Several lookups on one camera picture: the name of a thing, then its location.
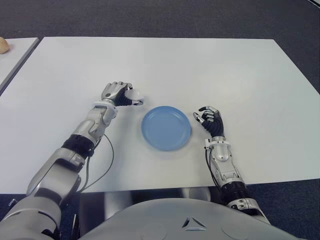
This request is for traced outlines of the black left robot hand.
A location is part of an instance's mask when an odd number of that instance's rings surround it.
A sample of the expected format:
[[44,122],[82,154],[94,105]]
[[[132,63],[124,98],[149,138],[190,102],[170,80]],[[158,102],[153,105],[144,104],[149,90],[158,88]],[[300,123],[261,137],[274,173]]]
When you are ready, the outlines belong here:
[[132,90],[133,86],[128,82],[108,83],[101,94],[101,100],[109,102],[114,106],[141,106],[143,100],[134,100],[126,96],[126,92]]

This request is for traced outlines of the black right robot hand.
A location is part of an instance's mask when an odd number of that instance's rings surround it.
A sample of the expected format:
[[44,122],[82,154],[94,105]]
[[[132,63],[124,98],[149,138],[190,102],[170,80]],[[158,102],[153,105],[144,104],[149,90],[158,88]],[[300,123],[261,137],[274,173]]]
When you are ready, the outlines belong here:
[[194,112],[193,117],[209,132],[212,138],[225,136],[223,119],[218,109],[207,105],[199,108],[198,111],[201,112],[202,115]]

